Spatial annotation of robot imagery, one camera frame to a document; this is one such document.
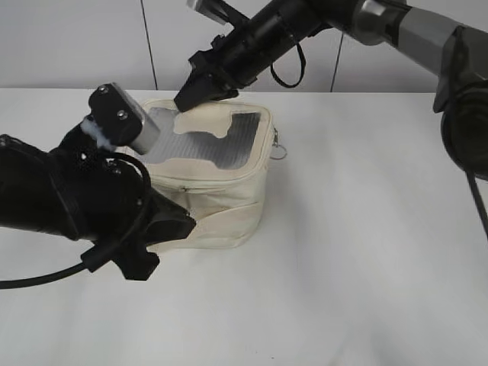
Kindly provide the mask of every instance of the white fabric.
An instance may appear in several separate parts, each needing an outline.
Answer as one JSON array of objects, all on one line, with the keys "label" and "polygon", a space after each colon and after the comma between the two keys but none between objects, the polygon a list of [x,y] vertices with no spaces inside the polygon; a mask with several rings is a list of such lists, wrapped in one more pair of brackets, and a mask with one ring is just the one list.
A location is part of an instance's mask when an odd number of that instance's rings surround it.
[{"label": "white fabric", "polygon": [[[172,101],[148,101],[151,108],[174,108]],[[248,163],[237,170],[220,170],[212,162],[170,159],[146,164],[152,186],[170,200],[190,211],[197,226],[186,239],[152,246],[151,251],[170,248],[226,249],[243,244],[256,230],[265,202],[268,162],[274,128],[270,112],[259,106],[240,103],[209,103],[178,116],[175,129],[207,132],[229,129],[234,113],[261,115]]]}]

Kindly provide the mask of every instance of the white wall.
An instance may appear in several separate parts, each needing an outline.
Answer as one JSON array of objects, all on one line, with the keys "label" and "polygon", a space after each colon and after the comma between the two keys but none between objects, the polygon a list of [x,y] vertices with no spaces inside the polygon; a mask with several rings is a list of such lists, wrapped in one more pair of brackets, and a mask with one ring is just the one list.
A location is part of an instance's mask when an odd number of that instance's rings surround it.
[{"label": "white wall", "polygon": [[[208,50],[218,34],[227,34],[232,27],[218,23],[182,6],[184,0],[144,0],[149,35],[160,89],[180,89],[190,72],[187,60],[197,50]],[[229,0],[248,17],[261,10],[269,0]],[[338,32],[327,32],[302,45],[307,56],[307,73],[302,85],[295,91],[328,92],[339,49]],[[291,50],[276,64],[277,74],[293,84],[300,75],[300,61],[296,50]],[[285,91],[270,75],[263,72],[250,91]]]},{"label": "white wall", "polygon": [[[253,16],[269,0],[229,0]],[[185,6],[186,0],[143,0],[159,89],[179,89],[188,58],[228,33]],[[409,0],[488,31],[486,0]],[[340,33],[306,39],[302,92],[330,90]],[[0,2],[0,87],[94,88],[118,81],[124,88],[154,88],[140,0],[3,0]],[[292,50],[276,65],[287,82],[300,64]],[[335,92],[433,92],[437,79],[388,45],[365,47],[345,38]],[[286,91],[260,75],[251,91]]]},{"label": "white wall", "polygon": [[154,88],[140,0],[2,0],[0,87]]}]

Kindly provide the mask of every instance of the cable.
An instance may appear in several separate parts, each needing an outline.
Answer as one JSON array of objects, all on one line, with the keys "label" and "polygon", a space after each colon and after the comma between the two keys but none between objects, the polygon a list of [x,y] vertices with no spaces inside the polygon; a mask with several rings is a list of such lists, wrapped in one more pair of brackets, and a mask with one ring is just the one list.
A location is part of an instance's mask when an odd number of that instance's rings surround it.
[{"label": "cable", "polygon": [[110,240],[102,246],[95,246],[88,250],[86,253],[82,255],[82,261],[85,264],[86,268],[90,272],[97,271],[101,266],[107,264],[113,257],[116,251],[118,251],[124,242],[134,234],[136,230],[139,229],[141,221],[146,216],[147,209],[149,207],[150,196],[151,196],[151,177],[149,172],[147,171],[144,164],[139,161],[138,159],[122,154],[120,152],[109,152],[103,154],[103,157],[108,159],[118,159],[123,162],[128,162],[134,165],[140,172],[142,180],[143,180],[143,202],[141,204],[141,208],[139,213],[137,214],[136,218],[134,219],[133,224],[130,228],[122,235],[120,239]]},{"label": "cable", "polygon": [[14,288],[26,288],[39,286],[40,284],[49,284],[51,282],[67,278],[69,276],[76,275],[77,273],[84,271],[85,269],[85,265],[83,263],[79,263],[63,271],[47,274],[45,276],[25,278],[24,280],[0,281],[0,290],[11,290]]},{"label": "cable", "polygon": [[483,224],[483,228],[485,229],[485,234],[488,239],[488,213],[486,213],[485,203],[483,202],[483,198],[480,194],[480,189],[478,188],[478,184],[476,183],[476,177],[471,172],[467,172],[466,176],[467,182],[470,185],[471,194],[473,195],[474,203],[476,204],[476,209],[478,210],[481,223]]},{"label": "cable", "polygon": [[124,162],[129,162],[140,171],[143,180],[143,202],[140,211],[130,228],[125,232],[125,234],[122,235],[122,238],[120,240],[114,242],[114,244],[109,248],[94,247],[90,249],[90,251],[88,251],[87,253],[90,253],[91,255],[88,255],[84,258],[82,256],[82,259],[84,259],[82,263],[79,263],[65,270],[52,274],[46,274],[40,277],[25,278],[22,280],[0,281],[0,290],[11,290],[15,288],[26,288],[39,286],[42,284],[49,284],[51,282],[59,281],[64,278],[76,275],[79,272],[84,271],[85,269],[91,271],[95,266],[97,267],[96,269],[98,269],[102,265],[110,261],[114,252],[118,250],[123,242],[139,228],[139,225],[147,212],[147,208],[149,207],[150,202],[151,177],[149,175],[149,172],[142,162],[140,162],[136,158],[133,158],[132,156],[125,155],[119,152],[110,152],[107,154],[102,154],[102,156],[108,159],[118,159]]}]

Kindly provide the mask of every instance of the bag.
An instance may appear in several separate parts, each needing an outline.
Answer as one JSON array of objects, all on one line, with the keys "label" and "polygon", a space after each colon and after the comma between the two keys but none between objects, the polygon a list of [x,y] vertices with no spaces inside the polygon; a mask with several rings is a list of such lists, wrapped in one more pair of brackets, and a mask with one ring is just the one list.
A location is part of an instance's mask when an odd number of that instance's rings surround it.
[{"label": "bag", "polygon": [[149,250],[226,249],[257,229],[276,131],[270,112],[255,105],[208,103],[179,114],[173,101],[143,105],[161,130],[140,156],[152,186],[185,207],[197,221],[190,236]]}]

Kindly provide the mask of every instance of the black robotic arm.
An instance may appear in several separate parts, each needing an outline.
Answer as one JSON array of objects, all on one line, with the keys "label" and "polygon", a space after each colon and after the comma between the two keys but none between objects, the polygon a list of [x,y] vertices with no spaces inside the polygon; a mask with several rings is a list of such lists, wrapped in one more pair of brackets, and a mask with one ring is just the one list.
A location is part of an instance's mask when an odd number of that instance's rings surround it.
[{"label": "black robotic arm", "polygon": [[437,75],[434,112],[444,112],[442,139],[467,173],[488,235],[488,216],[474,179],[488,180],[487,33],[404,0],[273,0],[251,19],[223,0],[188,4],[211,19],[230,22],[234,30],[190,58],[193,71],[175,98],[180,111],[236,97],[305,37],[331,27],[364,45],[387,42]]},{"label": "black robotic arm", "polygon": [[95,246],[66,271],[0,289],[30,287],[115,262],[129,280],[145,281],[159,264],[146,247],[186,238],[195,226],[188,212],[151,187],[149,173],[130,146],[147,153],[159,129],[116,84],[90,97],[91,113],[61,144],[43,152],[0,136],[0,226],[87,239]]}]

